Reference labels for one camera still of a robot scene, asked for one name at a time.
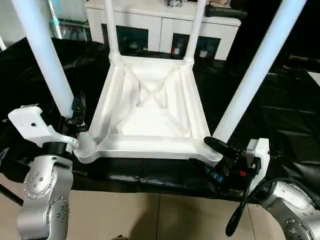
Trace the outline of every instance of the red component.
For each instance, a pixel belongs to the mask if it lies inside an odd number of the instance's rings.
[[[240,174],[240,176],[243,176],[243,177],[247,176],[247,173],[242,170],[239,170],[239,174]]]

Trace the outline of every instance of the black handle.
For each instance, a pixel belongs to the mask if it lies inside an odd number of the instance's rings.
[[[225,18],[236,18],[244,20],[248,13],[241,10],[236,10],[226,7],[216,7],[208,4],[205,6],[204,14],[206,17],[225,17]]]
[[[210,148],[230,159],[237,160],[242,155],[242,151],[214,137],[206,136],[203,140]]]

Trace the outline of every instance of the small object on cabinet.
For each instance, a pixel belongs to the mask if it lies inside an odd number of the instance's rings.
[[[168,7],[181,7],[188,0],[164,0]]]

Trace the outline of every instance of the black cable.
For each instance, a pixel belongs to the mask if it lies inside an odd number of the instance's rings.
[[[8,188],[0,184],[0,193],[3,194],[5,197],[10,199],[11,201],[15,202],[18,204],[20,207],[24,204],[24,201],[15,195],[12,191],[10,191]]]
[[[299,181],[292,179],[292,178],[287,178],[287,177],[278,177],[278,178],[274,178],[271,180],[267,180],[264,182],[261,182],[249,195],[248,197],[248,201],[252,200],[252,198],[265,186],[268,184],[272,184],[274,182],[284,182],[286,184],[294,184],[296,185],[298,188],[300,188],[305,194],[308,195],[308,197],[313,201],[314,204],[314,208],[316,210],[320,211],[320,202],[317,200],[317,198],[303,185],[301,184]]]

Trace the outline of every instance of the white cabinet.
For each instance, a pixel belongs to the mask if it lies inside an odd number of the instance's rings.
[[[90,0],[86,3],[92,40],[100,43],[105,42],[107,31],[104,27],[104,8],[104,0]],[[174,53],[174,45],[179,41],[187,46],[195,9],[195,2],[187,2],[182,7],[167,7],[164,0],[113,1],[118,35],[119,26],[134,28],[138,32],[136,36],[146,38],[147,47],[144,48],[165,53]],[[236,18],[204,17],[198,43],[201,45],[199,48],[208,49],[200,49],[200,55],[211,52],[215,59],[225,60],[240,25],[240,20]]]
[[[101,9],[87,8],[87,15],[92,40],[99,43],[104,43],[102,24],[106,24],[105,11]],[[147,30],[147,49],[149,51],[159,51],[162,20],[161,17],[115,11],[114,20],[117,26]]]
[[[174,35],[189,35],[192,23],[192,21],[188,20],[164,18],[162,20],[161,28],[160,52],[171,53],[172,48],[174,47]],[[203,22],[199,38],[207,37],[217,39],[218,41],[216,42],[218,43],[218,46],[214,51],[214,58],[218,60],[226,60],[237,31],[238,28],[234,26]]]

